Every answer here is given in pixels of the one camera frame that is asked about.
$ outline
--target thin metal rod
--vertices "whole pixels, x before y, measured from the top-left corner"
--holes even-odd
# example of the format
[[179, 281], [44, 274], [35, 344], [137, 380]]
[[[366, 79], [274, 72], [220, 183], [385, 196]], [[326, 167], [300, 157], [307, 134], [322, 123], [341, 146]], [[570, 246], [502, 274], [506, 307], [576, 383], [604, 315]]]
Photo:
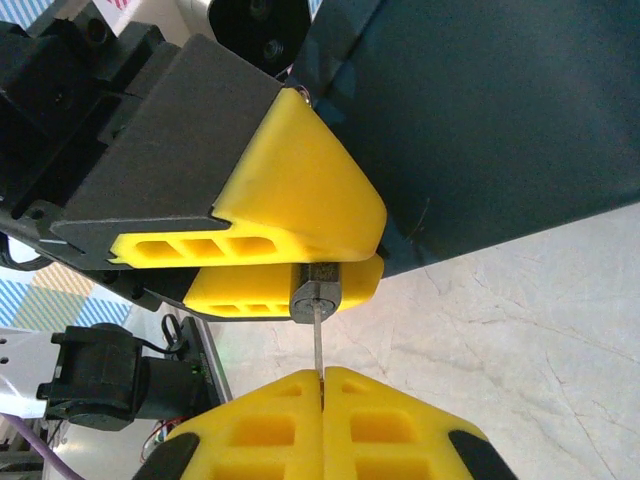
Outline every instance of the thin metal rod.
[[313, 347], [316, 370], [322, 380], [324, 379], [324, 365], [322, 362], [322, 306], [320, 302], [313, 302]]

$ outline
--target yellow foam pad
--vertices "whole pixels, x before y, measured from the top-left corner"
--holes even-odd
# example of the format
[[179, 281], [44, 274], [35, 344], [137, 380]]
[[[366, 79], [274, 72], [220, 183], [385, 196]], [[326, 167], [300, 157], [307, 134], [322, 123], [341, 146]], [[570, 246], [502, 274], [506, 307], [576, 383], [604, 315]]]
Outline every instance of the yellow foam pad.
[[180, 425], [200, 437], [182, 480], [321, 480], [315, 371], [300, 371]]
[[276, 97], [212, 215], [231, 227], [122, 234], [112, 262], [134, 268], [356, 262], [375, 253], [386, 222], [367, 177], [293, 89]]
[[475, 425], [346, 368], [324, 395], [325, 480], [473, 480], [448, 433]]
[[324, 411], [300, 371], [171, 432], [200, 437], [182, 480], [473, 480], [448, 438], [471, 423], [351, 370], [330, 367]]
[[[219, 317], [288, 317], [295, 265], [245, 265], [200, 269], [183, 300], [187, 308]], [[340, 264], [342, 303], [339, 311], [368, 301], [376, 291], [384, 262], [374, 255]]]

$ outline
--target white marble floor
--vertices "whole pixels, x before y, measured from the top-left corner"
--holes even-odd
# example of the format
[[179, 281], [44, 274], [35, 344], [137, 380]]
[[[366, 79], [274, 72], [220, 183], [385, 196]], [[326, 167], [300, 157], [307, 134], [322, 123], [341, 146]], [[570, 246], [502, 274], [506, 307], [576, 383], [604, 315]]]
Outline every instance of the white marble floor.
[[[383, 281], [325, 362], [476, 423], [521, 480], [640, 478], [640, 206]], [[235, 395], [313, 367], [312, 329], [215, 324]]]

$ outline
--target red wire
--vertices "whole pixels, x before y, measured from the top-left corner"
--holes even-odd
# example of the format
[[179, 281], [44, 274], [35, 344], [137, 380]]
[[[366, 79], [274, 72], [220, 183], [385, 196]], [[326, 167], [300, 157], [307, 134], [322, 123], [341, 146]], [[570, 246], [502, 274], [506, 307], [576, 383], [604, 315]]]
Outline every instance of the red wire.
[[157, 435], [157, 433], [160, 430], [162, 430], [164, 427], [168, 427], [170, 425], [175, 425], [175, 424], [180, 423], [180, 422], [182, 422], [182, 421], [184, 421], [186, 419], [187, 419], [187, 417], [178, 417], [178, 418], [174, 418], [172, 420], [167, 420], [166, 422], [161, 423], [158, 428], [156, 428], [153, 432], [151, 432], [151, 434], [147, 437], [147, 439], [142, 444], [142, 450], [140, 450], [140, 463], [144, 463], [144, 462], [147, 461], [147, 459], [144, 458], [144, 448], [149, 443], [149, 440], [151, 440], [155, 435]]

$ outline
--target black screw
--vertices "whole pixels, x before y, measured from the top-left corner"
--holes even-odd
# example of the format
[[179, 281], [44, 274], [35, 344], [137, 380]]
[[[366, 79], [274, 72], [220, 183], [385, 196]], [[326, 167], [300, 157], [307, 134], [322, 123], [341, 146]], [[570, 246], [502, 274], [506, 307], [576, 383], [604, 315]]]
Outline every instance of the black screw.
[[269, 40], [262, 51], [262, 55], [267, 62], [275, 62], [282, 52], [284, 51], [284, 46], [279, 40], [273, 39]]

